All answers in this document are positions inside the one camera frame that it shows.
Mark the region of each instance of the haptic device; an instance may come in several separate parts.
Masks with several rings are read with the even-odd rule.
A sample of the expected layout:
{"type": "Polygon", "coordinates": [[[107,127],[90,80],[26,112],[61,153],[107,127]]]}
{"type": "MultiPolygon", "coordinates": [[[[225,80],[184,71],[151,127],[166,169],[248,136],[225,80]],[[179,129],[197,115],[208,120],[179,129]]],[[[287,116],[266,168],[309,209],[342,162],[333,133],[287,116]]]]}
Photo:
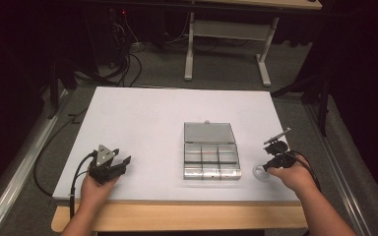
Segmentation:
{"type": "Polygon", "coordinates": [[[103,145],[99,145],[97,155],[94,156],[89,167],[89,175],[99,184],[125,174],[127,165],[131,162],[131,156],[125,158],[122,163],[111,166],[113,158],[118,154],[119,149],[110,150],[103,145]]]}
{"type": "Polygon", "coordinates": [[[268,154],[271,154],[274,156],[273,159],[269,160],[265,165],[263,165],[263,168],[265,169],[266,172],[269,167],[289,168],[296,161],[294,152],[291,150],[287,151],[288,150],[287,144],[283,141],[279,141],[279,139],[289,131],[290,131],[290,128],[287,128],[282,133],[264,142],[264,145],[269,144],[267,147],[265,147],[265,151],[268,154]]]}
{"type": "Polygon", "coordinates": [[[89,175],[94,178],[99,184],[103,185],[109,180],[119,177],[125,174],[127,170],[127,165],[131,162],[131,155],[125,158],[122,163],[111,166],[113,157],[115,157],[119,152],[119,149],[110,150],[109,148],[99,145],[98,150],[94,150],[89,153],[79,164],[75,176],[73,178],[72,187],[70,189],[70,217],[75,215],[75,192],[76,192],[76,180],[78,177],[84,173],[89,172],[89,175]],[[79,173],[82,165],[86,160],[93,157],[89,166],[89,170],[79,173]]]}

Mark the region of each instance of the white table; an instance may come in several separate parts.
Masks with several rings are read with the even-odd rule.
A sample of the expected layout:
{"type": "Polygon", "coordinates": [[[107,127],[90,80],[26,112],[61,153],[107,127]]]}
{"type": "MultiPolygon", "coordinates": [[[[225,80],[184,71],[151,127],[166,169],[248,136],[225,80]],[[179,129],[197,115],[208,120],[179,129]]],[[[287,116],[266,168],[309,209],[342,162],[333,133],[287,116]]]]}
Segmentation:
{"type": "MultiPolygon", "coordinates": [[[[139,220],[150,222],[150,212],[153,217],[158,217],[162,210],[166,210],[170,218],[178,218],[176,214],[181,213],[170,210],[171,207],[180,210],[223,207],[221,210],[226,212],[229,206],[235,207],[240,216],[241,208],[249,208],[248,213],[243,211],[248,215],[252,214],[252,209],[264,208],[261,213],[253,212],[258,217],[267,215],[269,220],[285,212],[293,220],[293,225],[306,227],[294,192],[276,177],[261,181],[252,173],[254,165],[264,164],[272,158],[263,150],[263,142],[282,130],[270,94],[266,91],[97,88],[53,197],[68,199],[80,161],[102,144],[111,149],[120,148],[115,159],[132,155],[132,160],[127,173],[110,196],[111,207],[106,210],[112,210],[112,206],[125,208],[121,209],[120,215],[114,216],[112,213],[104,215],[105,210],[102,211],[102,217],[120,217],[118,220],[125,221],[105,227],[106,220],[103,220],[100,223],[105,226],[96,226],[98,230],[182,230],[185,227],[181,222],[174,227],[172,224],[161,227],[154,224],[155,221],[142,224],[139,220]],[[242,171],[240,180],[183,180],[183,124],[206,120],[231,124],[242,171]],[[269,215],[271,209],[267,207],[278,213],[269,215]],[[141,217],[130,216],[132,222],[129,222],[124,210],[139,213],[141,217]]],[[[78,179],[77,198],[81,183],[82,179],[78,179]]],[[[221,213],[216,208],[213,212],[220,217],[221,213]]],[[[68,220],[66,208],[60,208],[53,220],[53,229],[62,230],[68,220]]],[[[214,228],[205,223],[190,225],[196,229],[214,228]]],[[[282,225],[292,226],[286,221],[282,225]]]]}

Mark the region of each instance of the electrical cable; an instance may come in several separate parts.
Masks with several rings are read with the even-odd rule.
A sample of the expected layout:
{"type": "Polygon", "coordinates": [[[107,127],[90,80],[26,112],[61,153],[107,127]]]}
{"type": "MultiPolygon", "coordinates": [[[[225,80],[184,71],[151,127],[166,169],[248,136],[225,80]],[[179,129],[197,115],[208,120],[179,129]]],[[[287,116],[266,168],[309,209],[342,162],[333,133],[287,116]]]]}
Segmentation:
{"type": "Polygon", "coordinates": [[[85,163],[85,161],[87,161],[89,158],[94,157],[94,156],[96,156],[96,150],[94,150],[93,152],[91,152],[87,156],[85,156],[85,158],[81,161],[78,168],[76,169],[75,176],[73,177],[72,187],[70,188],[70,200],[69,200],[70,218],[73,218],[73,216],[75,215],[75,193],[76,193],[75,185],[76,185],[76,180],[78,179],[79,176],[81,176],[82,174],[87,172],[87,171],[85,171],[85,172],[82,172],[81,174],[79,174],[79,171],[81,170],[82,165],[85,163]]]}
{"type": "Polygon", "coordinates": [[[69,121],[67,121],[66,123],[64,123],[55,133],[54,135],[51,136],[51,138],[45,143],[45,145],[42,147],[41,151],[39,152],[37,158],[35,159],[35,162],[33,164],[33,167],[32,167],[32,177],[33,177],[33,180],[36,184],[36,186],[48,197],[52,197],[53,195],[51,193],[49,193],[48,191],[44,190],[44,188],[39,184],[38,182],[38,177],[37,177],[37,173],[36,173],[36,169],[37,169],[37,166],[38,166],[38,163],[39,161],[41,160],[42,158],[42,154],[44,153],[44,151],[48,148],[48,146],[51,144],[51,142],[54,140],[54,138],[69,124],[71,124],[78,116],[82,115],[83,113],[85,113],[86,111],[88,110],[88,108],[86,108],[85,110],[79,112],[78,114],[75,114],[74,117],[72,119],[70,119],[69,121]]]}
{"type": "Polygon", "coordinates": [[[142,70],[143,70],[143,66],[142,66],[142,64],[141,64],[140,59],[138,59],[138,57],[136,57],[136,56],[133,55],[133,54],[129,54],[129,55],[130,55],[130,56],[133,56],[133,57],[137,60],[138,64],[140,65],[140,70],[139,70],[139,72],[138,72],[136,78],[134,78],[134,80],[133,80],[133,81],[131,82],[131,84],[130,84],[130,87],[132,87],[133,84],[134,84],[134,83],[137,81],[137,79],[140,77],[140,74],[141,74],[141,72],[142,72],[142,70]]]}

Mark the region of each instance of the gray carpet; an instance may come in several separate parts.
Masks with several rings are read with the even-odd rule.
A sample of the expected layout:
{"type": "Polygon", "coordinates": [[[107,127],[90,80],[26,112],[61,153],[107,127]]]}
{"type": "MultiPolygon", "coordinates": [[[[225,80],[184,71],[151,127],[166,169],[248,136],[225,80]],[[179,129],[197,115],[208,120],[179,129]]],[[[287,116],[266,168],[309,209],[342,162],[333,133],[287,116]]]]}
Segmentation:
{"type": "MultiPolygon", "coordinates": [[[[255,43],[243,46],[225,44],[212,51],[208,51],[211,49],[211,45],[197,44],[192,82],[183,81],[185,49],[173,46],[158,49],[147,44],[145,50],[135,53],[143,64],[142,74],[134,84],[135,87],[273,91],[293,82],[309,49],[309,47],[290,48],[286,45],[272,45],[266,64],[273,84],[270,88],[263,88],[254,60],[255,48],[258,46],[255,43]]],[[[137,72],[137,63],[133,61],[126,85],[131,83],[137,72]]],[[[80,83],[77,90],[72,92],[66,107],[61,111],[53,134],[71,119],[69,114],[77,114],[89,105],[94,91],[95,85],[92,83],[80,83]]],[[[323,193],[351,225],[351,219],[334,181],[334,175],[329,167],[323,146],[319,142],[318,133],[313,128],[304,106],[297,98],[298,94],[290,93],[289,97],[274,99],[283,127],[292,129],[286,138],[292,149],[301,151],[310,159],[321,182],[323,193]]],[[[336,157],[341,162],[347,182],[361,206],[361,211],[372,235],[378,235],[378,187],[361,161],[358,150],[353,145],[352,138],[332,100],[329,109],[328,139],[336,157]]],[[[81,121],[84,115],[78,117],[77,120],[81,121]]],[[[51,192],[55,188],[79,129],[80,124],[67,125],[43,153],[37,166],[37,177],[45,190],[51,192]]],[[[32,140],[28,140],[25,148],[31,142],[32,140]]],[[[0,193],[8,184],[11,174],[18,167],[23,152],[25,151],[20,150],[20,156],[14,160],[6,176],[3,176],[0,181],[0,193]]],[[[50,228],[54,211],[55,202],[35,186],[32,176],[30,176],[0,227],[0,235],[57,235],[50,228]]],[[[266,235],[302,235],[304,231],[305,229],[270,229],[266,230],[266,235]]]]}

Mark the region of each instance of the black cable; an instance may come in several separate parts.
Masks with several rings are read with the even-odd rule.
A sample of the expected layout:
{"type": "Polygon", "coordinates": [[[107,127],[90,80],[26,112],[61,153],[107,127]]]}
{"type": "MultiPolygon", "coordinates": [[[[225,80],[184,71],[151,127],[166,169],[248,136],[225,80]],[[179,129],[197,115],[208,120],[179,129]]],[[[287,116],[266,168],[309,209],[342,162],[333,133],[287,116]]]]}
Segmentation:
{"type": "Polygon", "coordinates": [[[35,162],[33,164],[33,167],[32,167],[32,177],[33,177],[33,180],[36,184],[36,186],[48,197],[52,197],[53,195],[49,192],[47,192],[46,190],[44,190],[44,188],[41,187],[41,185],[39,184],[38,182],[38,178],[37,178],[37,173],[36,173],[36,169],[37,169],[37,166],[38,166],[38,163],[39,161],[41,160],[42,158],[42,154],[44,153],[44,151],[48,148],[48,146],[50,145],[50,143],[54,140],[54,138],[69,124],[72,123],[72,121],[75,120],[76,117],[82,115],[83,113],[85,113],[86,111],[88,110],[88,108],[86,108],[85,110],[79,112],[78,114],[76,114],[72,119],[70,119],[68,122],[64,123],[55,133],[54,135],[51,136],[51,138],[45,143],[45,145],[42,147],[41,151],[39,152],[37,158],[35,159],[35,162]]]}
{"type": "Polygon", "coordinates": [[[303,165],[303,167],[305,167],[308,172],[311,174],[312,178],[314,179],[314,182],[315,182],[315,185],[317,186],[318,190],[321,192],[321,185],[319,183],[319,180],[317,178],[317,175],[315,174],[314,170],[311,168],[311,163],[309,162],[308,158],[306,158],[302,153],[300,153],[299,151],[296,151],[296,150],[292,150],[293,153],[295,154],[299,154],[301,155],[305,160],[306,162],[308,162],[308,164],[306,164],[305,162],[303,162],[301,159],[299,159],[296,155],[292,155],[290,153],[287,153],[287,155],[295,158],[296,161],[298,161],[299,163],[301,163],[303,165]]]}
{"type": "Polygon", "coordinates": [[[133,80],[133,81],[131,82],[131,84],[130,84],[130,87],[132,87],[133,84],[134,84],[134,83],[137,81],[137,79],[140,77],[141,71],[143,71],[143,66],[141,65],[141,61],[140,61],[140,59],[138,59],[138,57],[136,57],[136,56],[133,55],[133,54],[130,54],[130,56],[133,56],[133,57],[137,60],[138,64],[140,65],[140,71],[138,72],[136,78],[134,78],[134,80],[133,80]]]}
{"type": "Polygon", "coordinates": [[[85,172],[82,172],[81,174],[79,174],[79,171],[81,170],[82,165],[85,163],[85,161],[87,161],[89,158],[95,157],[95,156],[96,156],[96,150],[94,150],[93,152],[91,152],[87,156],[85,156],[85,158],[81,161],[78,168],[76,169],[75,176],[73,177],[72,187],[70,188],[70,201],[69,201],[69,203],[70,203],[70,218],[72,218],[75,215],[75,192],[76,192],[75,185],[76,185],[76,180],[78,179],[78,177],[80,175],[82,175],[83,173],[86,173],[86,171],[85,171],[85,172]]]}
{"type": "Polygon", "coordinates": [[[119,83],[122,82],[122,87],[125,87],[125,76],[130,70],[130,53],[127,54],[127,57],[124,60],[124,63],[127,64],[127,69],[122,73],[122,77],[116,82],[116,86],[119,87],[119,83]]]}

